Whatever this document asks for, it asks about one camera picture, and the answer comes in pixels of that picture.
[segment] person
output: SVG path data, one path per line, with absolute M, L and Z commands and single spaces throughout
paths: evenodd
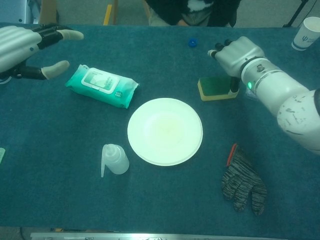
M 233 27 L 241 0 L 145 0 L 150 26 Z

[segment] paper cup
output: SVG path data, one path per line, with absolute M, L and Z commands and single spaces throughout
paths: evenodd
M 304 51 L 320 37 L 320 17 L 307 17 L 298 33 L 293 39 L 291 46 L 298 51 Z

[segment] sponge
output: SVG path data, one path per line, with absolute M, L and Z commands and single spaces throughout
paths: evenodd
M 232 78 L 230 76 L 201 77 L 198 89 L 202 101 L 234 99 L 238 92 L 230 90 Z

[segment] wet wipes package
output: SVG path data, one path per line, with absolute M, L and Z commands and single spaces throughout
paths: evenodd
M 79 65 L 65 86 L 77 94 L 127 109 L 139 84 L 128 77 Z

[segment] white paper plate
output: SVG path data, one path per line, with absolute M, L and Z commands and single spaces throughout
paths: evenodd
M 158 166 L 187 161 L 203 138 L 198 114 L 173 98 L 158 98 L 141 105 L 131 116 L 127 133 L 133 151 Z

